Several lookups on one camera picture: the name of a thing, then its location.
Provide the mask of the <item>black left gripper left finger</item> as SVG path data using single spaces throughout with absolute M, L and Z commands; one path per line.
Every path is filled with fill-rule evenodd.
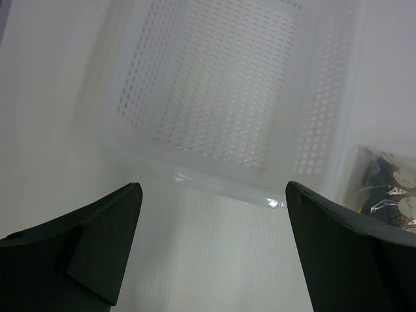
M 102 199 L 1 239 L 2 311 L 110 311 L 142 205 L 129 183 Z

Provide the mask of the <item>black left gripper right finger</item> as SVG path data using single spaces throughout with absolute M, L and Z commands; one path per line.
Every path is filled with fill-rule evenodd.
M 415 310 L 415 234 L 298 182 L 285 195 L 314 311 Z

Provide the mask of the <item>clear dotted zip bag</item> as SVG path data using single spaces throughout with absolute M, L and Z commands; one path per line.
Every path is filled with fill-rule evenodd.
M 358 146 L 342 205 L 415 233 L 415 158 Z

